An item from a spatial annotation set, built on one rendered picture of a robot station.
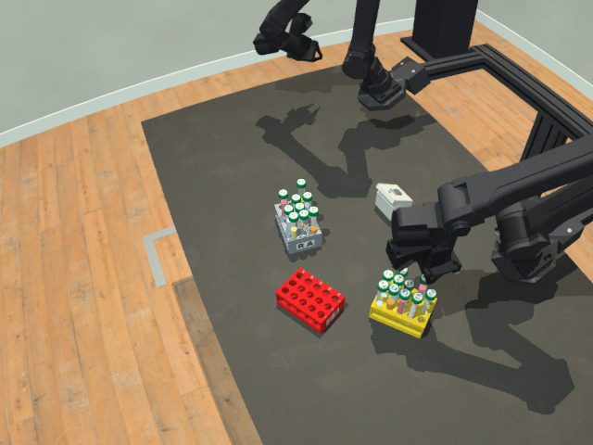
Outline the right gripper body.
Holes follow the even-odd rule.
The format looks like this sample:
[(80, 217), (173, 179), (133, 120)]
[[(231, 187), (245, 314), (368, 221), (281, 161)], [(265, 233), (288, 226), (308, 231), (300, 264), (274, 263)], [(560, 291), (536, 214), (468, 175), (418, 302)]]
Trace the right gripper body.
[[(316, 49), (316, 47), (318, 47), (318, 42), (315, 41), (315, 40), (311, 40), (310, 48), (307, 49), (307, 48), (299, 45), (299, 40), (297, 38), (297, 47), (296, 47), (296, 50), (294, 52), (289, 53), (289, 54), (287, 53), (286, 57), (292, 58), (294, 60), (312, 62), (314, 60), (314, 58), (315, 58), (315, 51), (316, 51), (315, 49)], [(293, 55), (296, 55), (296, 57), (293, 56)]]

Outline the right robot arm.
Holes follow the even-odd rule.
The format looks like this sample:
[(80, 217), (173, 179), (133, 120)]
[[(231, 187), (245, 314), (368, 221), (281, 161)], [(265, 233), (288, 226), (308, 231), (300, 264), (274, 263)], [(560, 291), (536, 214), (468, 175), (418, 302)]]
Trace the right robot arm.
[[(281, 0), (269, 11), (259, 27), (260, 33), (253, 41), (259, 55), (273, 54), (279, 50), (286, 53), (294, 52), (297, 48), (297, 38), (299, 45), (310, 48), (312, 39), (301, 33), (306, 32), (313, 24), (311, 16), (297, 13), (308, 1)], [(402, 87), (391, 77), (390, 72), (384, 69), (379, 58), (374, 56), (376, 49), (372, 42), (379, 4), (380, 0), (357, 1), (353, 34), (342, 71), (349, 78), (363, 79), (360, 88), (378, 103), (383, 104)], [(285, 29), (290, 20), (292, 22), (288, 33)]]

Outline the red tube rack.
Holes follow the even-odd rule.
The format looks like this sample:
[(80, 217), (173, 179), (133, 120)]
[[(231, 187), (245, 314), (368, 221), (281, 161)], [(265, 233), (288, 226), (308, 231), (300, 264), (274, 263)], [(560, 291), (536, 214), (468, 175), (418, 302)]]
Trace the red tube rack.
[[(301, 275), (303, 275), (303, 278)], [(312, 283), (310, 284), (308, 281)], [(319, 286), (321, 289), (318, 289), (316, 286)], [(330, 295), (324, 292), (328, 292)], [(301, 268), (275, 293), (278, 305), (320, 334), (338, 313), (344, 309), (345, 304), (345, 296)], [(337, 298), (338, 301), (334, 298)]]

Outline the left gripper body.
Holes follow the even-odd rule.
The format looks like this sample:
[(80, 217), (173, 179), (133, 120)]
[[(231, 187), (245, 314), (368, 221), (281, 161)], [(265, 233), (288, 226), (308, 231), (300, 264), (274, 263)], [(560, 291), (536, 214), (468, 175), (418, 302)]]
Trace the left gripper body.
[[(425, 262), (423, 261), (423, 259), (420, 259), (419, 262), (423, 267), (423, 270), (425, 272), (426, 275), (432, 275), (433, 279), (439, 278), (441, 277), (443, 274), (446, 273), (456, 273), (459, 272), (461, 270), (461, 262), (459, 261), (457, 255), (455, 254), (454, 250), (451, 251), (452, 249), (454, 249), (455, 243), (456, 241), (451, 244), (451, 245), (441, 245), (436, 243), (430, 236), (428, 236), (430, 241), (432, 243), (434, 243), (435, 245), (442, 247), (442, 248), (447, 248), (450, 247), (449, 251), (448, 251), (448, 255), (446, 257), (445, 263), (443, 265), (439, 265), (436, 266), (434, 268), (428, 269)], [(429, 272), (430, 271), (430, 272)]]

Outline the grey tube rack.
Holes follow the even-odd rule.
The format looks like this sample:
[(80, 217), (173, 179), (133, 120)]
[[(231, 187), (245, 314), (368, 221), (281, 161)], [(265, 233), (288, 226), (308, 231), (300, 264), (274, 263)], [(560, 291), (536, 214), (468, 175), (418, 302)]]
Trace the grey tube rack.
[(317, 223), (317, 233), (310, 232), (310, 218), (308, 219), (308, 234), (306, 236), (300, 235), (300, 229), (297, 228), (297, 238), (291, 238), (291, 231), (287, 230), (286, 218), (282, 215), (281, 203), (274, 205), (275, 218), (279, 225), (281, 234), (283, 236), (286, 248), (289, 254), (297, 253), (311, 248), (322, 246), (322, 231)]

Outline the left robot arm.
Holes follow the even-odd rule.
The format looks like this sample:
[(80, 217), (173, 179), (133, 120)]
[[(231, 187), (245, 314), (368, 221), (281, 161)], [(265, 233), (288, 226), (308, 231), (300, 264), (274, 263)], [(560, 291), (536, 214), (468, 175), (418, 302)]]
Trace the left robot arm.
[(428, 236), (451, 245), (496, 215), (499, 252), (529, 279), (554, 259), (549, 234), (593, 208), (593, 133), (499, 170), (462, 176), (437, 194), (438, 201), (393, 210), (385, 250), (392, 268), (401, 272), (419, 259), (428, 269), (443, 265), (450, 247)]

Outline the yellow tube rack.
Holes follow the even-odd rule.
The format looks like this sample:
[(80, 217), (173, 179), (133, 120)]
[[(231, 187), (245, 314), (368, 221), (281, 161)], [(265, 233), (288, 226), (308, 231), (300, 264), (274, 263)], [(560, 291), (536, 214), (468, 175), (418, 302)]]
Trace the yellow tube rack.
[[(417, 291), (418, 291), (417, 289), (413, 289), (411, 291), (411, 297), (412, 297), (412, 294)], [(397, 301), (395, 301), (394, 309), (391, 311), (388, 310), (387, 307), (385, 306), (387, 297), (385, 297), (384, 305), (382, 305), (382, 306), (379, 306), (376, 304), (376, 298), (375, 298), (372, 303), (372, 306), (371, 306), (369, 317), (378, 321), (378, 322), (381, 322), (383, 324), (387, 324), (391, 327), (394, 327), (394, 328), (396, 328), (402, 332), (405, 332), (409, 335), (412, 335), (417, 338), (421, 338), (421, 335), (422, 335), (423, 330), (424, 330), (424, 328), (427, 324), (427, 321), (430, 317), (432, 309), (435, 306), (436, 298), (432, 301), (432, 305), (429, 309), (429, 312), (427, 314), (423, 314), (421, 311), (422, 311), (423, 304), (425, 301), (425, 294), (424, 294), (423, 302), (421, 304), (419, 304), (418, 310), (416, 311), (414, 318), (410, 319), (410, 318), (408, 318), (407, 315), (409, 313), (410, 305), (412, 303), (411, 297), (409, 299), (409, 303), (406, 307), (406, 310), (404, 311), (403, 314), (397, 313), (397, 305), (398, 305), (398, 301), (399, 301), (399, 296), (397, 298)], [(421, 321), (419, 318), (422, 318), (423, 320)]]

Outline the test tube with pink liquid and green-white cap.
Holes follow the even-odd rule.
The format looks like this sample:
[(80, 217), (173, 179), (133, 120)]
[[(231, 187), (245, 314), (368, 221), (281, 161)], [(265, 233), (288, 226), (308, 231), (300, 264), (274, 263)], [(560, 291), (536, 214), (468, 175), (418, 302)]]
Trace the test tube with pink liquid and green-white cap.
[(282, 208), (282, 215), (285, 217), (284, 214), (284, 206), (288, 205), (288, 192), (286, 190), (280, 190), (279, 193), (279, 198), (281, 199), (281, 208)]

